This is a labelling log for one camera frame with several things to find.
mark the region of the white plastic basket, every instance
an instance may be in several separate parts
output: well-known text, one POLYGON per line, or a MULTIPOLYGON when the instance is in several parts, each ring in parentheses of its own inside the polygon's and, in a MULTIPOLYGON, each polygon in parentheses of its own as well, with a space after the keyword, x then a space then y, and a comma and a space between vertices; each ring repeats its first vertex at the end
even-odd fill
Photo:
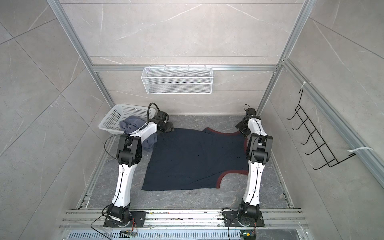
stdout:
MULTIPOLYGON (((120 128, 120 121, 126 119, 129 116, 136 116, 142 119, 147 119, 147 109, 148 107, 116 104, 101 120, 99 129, 106 130, 112 134, 122 134, 124 132, 120 128)), ((149 118, 152 118, 155 113, 156 110, 154 108, 150 108, 149 118)))
POLYGON ((211 93, 211 67, 146 67, 141 75, 148 94, 211 93))

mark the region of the cloth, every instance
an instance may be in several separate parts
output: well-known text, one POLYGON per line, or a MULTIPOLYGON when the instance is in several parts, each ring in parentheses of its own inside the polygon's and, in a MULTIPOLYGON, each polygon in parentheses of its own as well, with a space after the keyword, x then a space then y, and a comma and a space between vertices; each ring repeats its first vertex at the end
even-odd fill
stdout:
POLYGON ((248 174, 240 132, 175 128, 158 136, 142 190, 220 188, 228 173, 248 174))
MULTIPOLYGON (((119 123, 121 130, 123 130, 125 134, 129 134, 138 130, 144 124, 145 121, 142 118, 136 116, 129 116, 119 123)), ((141 147, 145 151, 150 151, 153 148, 155 142, 157 142, 157 133, 150 135, 144 142, 141 143, 141 147)))

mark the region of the black hook rack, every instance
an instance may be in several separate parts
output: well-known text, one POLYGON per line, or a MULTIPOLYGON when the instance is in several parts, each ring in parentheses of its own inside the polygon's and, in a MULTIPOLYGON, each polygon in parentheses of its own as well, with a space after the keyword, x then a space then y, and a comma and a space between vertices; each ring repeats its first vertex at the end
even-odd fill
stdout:
POLYGON ((315 125, 313 124, 312 120, 308 117, 308 115, 306 114, 306 112, 304 111, 304 109, 303 109, 303 108, 301 107, 301 105, 300 105, 301 97, 303 96, 303 89, 300 89, 299 94, 301 94, 301 95, 300 95, 300 99, 299 99, 299 104, 297 104, 297 107, 295 108, 295 114, 294 114, 291 118, 289 118, 289 119, 287 118, 287 120, 292 120, 292 119, 297 115, 297 116, 300 118, 300 120, 301 120, 301 125, 300 125, 298 128, 296 128, 296 129, 294 129, 294 128, 292 128, 292 129, 293 129, 294 131, 296 131, 296 130, 298 130, 299 128, 301 128, 302 125, 304 125, 305 128, 307 129, 308 133, 309 133, 309 136, 308 136, 308 138, 307 138, 307 141, 306 141, 305 143, 302 143, 302 142, 301 142, 301 144, 302 144, 302 145, 307 144, 308 141, 309 141, 309 139, 310 139, 310 137, 312 138, 313 142, 316 144, 316 147, 317 147, 317 148, 316 148, 315 150, 313 150, 311 153, 305 153, 305 154, 306 154, 306 155, 311 155, 312 153, 314 153, 314 152, 316 152, 317 150, 319 150, 319 152, 321 153, 322 157, 324 158, 326 164, 322 165, 322 166, 319 167, 319 168, 314 168, 314 167, 313 167, 313 169, 314 169, 314 170, 318 170, 318 169, 320 169, 320 168, 322 168, 322 167, 325 167, 326 165, 328 165, 328 167, 333 167, 333 166, 335 166, 335 165, 337 165, 337 164, 340 164, 340 163, 344 162, 344 161, 347 160, 348 158, 351 158, 351 157, 355 156, 355 155, 356 155, 355 153, 351 153, 350 155, 348 155, 347 158, 345 158, 345 159, 343 159, 343 160, 341 160, 341 161, 337 160, 337 158, 335 157, 335 155, 333 154, 333 152, 332 152, 331 149, 329 148, 328 144, 325 142, 325 140, 323 139, 323 137, 321 136, 321 134, 319 133, 319 131, 317 130, 317 128, 316 128, 315 125), (305 119, 304 119, 304 120, 303 120, 303 119, 301 118, 301 116, 298 114, 298 112, 299 112, 300 109, 301 109, 301 110, 303 111, 303 113, 305 114, 305 119), (313 126, 313 128, 314 128, 314 131, 312 131, 312 132, 309 131, 307 125, 305 124, 305 122, 306 122, 307 120, 312 124, 312 126, 313 126), (314 137, 313 137, 313 134, 314 134, 314 133, 319 134, 321 140, 323 141, 322 144, 319 144, 319 143, 316 142, 316 140, 315 140, 314 137), (328 148, 329 152, 332 154, 333 159, 330 160, 330 161, 327 161, 326 157, 324 156, 323 152, 322 152, 321 149, 320 149, 320 148, 321 148, 322 146, 324 146, 324 145, 328 148))

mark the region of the white zip tie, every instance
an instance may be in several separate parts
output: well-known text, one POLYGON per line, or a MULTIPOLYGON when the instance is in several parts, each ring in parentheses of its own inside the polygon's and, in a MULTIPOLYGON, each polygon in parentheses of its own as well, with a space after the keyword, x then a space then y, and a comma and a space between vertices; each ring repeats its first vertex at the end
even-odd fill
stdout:
POLYGON ((301 88, 303 88, 303 87, 304 87, 304 84, 306 84, 306 83, 310 83, 310 82, 306 82, 306 81, 304 81, 304 82, 303 82, 303 85, 301 86, 301 88))
POLYGON ((373 148, 371 148, 371 147, 358 147, 358 148, 350 149, 350 150, 347 150, 347 151, 348 151, 348 152, 354 152, 354 151, 357 151, 357 150, 360 150, 360 149, 369 149, 369 150, 373 150, 373 148))

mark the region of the black mounting plate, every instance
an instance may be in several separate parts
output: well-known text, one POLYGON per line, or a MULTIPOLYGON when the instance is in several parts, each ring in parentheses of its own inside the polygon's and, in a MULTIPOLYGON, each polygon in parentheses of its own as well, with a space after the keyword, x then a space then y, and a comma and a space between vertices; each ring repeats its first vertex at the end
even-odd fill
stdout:
MULTIPOLYGON (((135 219, 135 223, 137 227, 143 227, 145 216, 147 212, 130 212, 132 217, 135 219)), ((129 224, 126 226, 127 228, 132 227, 133 221, 130 221, 129 224)), ((110 217, 106 217, 104 221, 103 227, 119 227, 119 224, 121 224, 119 221, 113 220, 110 217)))
MULTIPOLYGON (((234 219, 235 217, 237 217, 237 211, 223 211, 223 214, 224 214, 224 217, 226 218, 226 219, 224 219, 224 224, 226 227, 229 227, 229 226, 230 227, 243 227, 240 225, 240 223, 238 222, 237 219, 233 220, 231 223, 231 220, 234 219)), ((260 212, 259 218, 257 219, 257 221, 255 219, 251 219, 251 218, 247 218, 247 221, 256 222, 257 227, 264 227, 265 226, 262 212, 260 212)))

